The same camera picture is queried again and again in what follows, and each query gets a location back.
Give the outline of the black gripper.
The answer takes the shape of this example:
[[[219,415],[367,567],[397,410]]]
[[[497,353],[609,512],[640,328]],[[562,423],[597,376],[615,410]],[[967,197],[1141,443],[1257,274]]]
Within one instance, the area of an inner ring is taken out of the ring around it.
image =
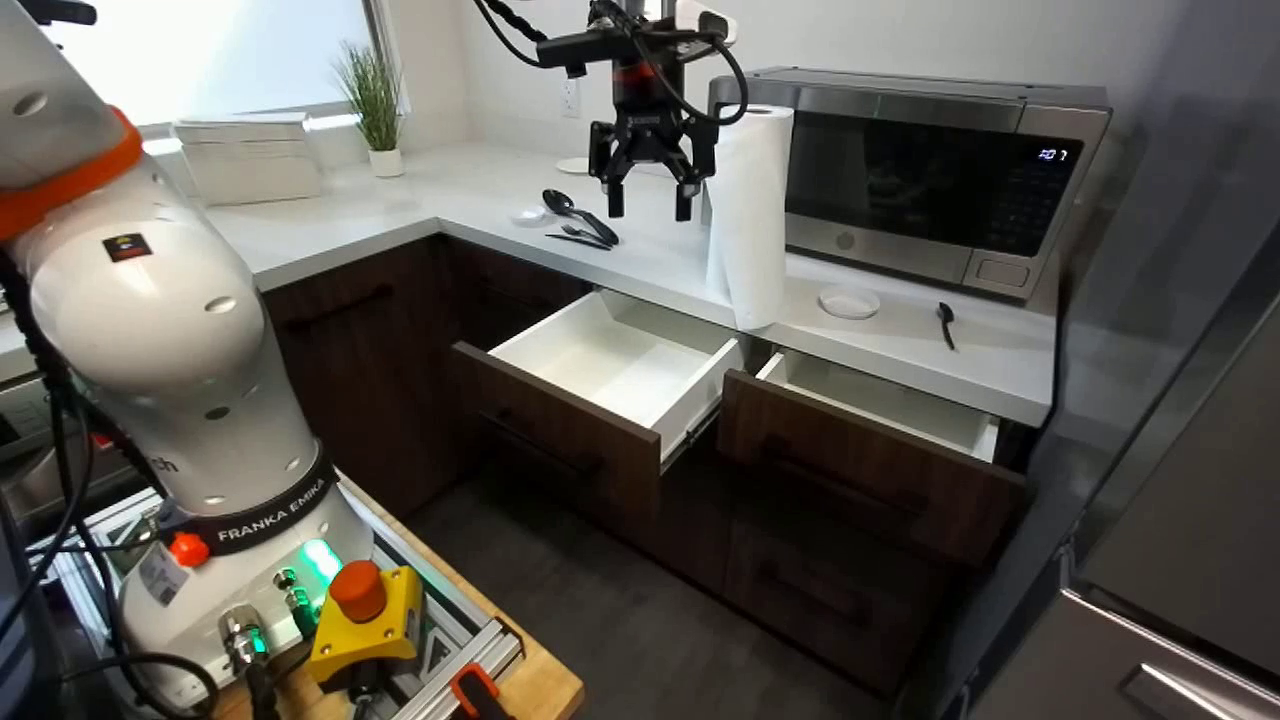
[[[693,219],[704,182],[701,123],[682,106],[686,66],[677,58],[615,58],[615,120],[590,123],[590,171],[609,191],[609,214],[623,214],[623,176],[640,165],[666,165],[677,179],[677,219]]]

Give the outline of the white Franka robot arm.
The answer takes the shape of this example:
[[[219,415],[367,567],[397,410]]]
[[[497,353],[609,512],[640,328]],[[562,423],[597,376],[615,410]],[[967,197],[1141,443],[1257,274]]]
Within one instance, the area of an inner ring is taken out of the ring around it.
[[[74,410],[116,426],[166,489],[122,635],[146,693],[195,712],[243,672],[225,628],[295,649],[282,580],[366,553],[373,528],[305,419],[243,254],[20,0],[0,0],[0,58],[14,310]]]

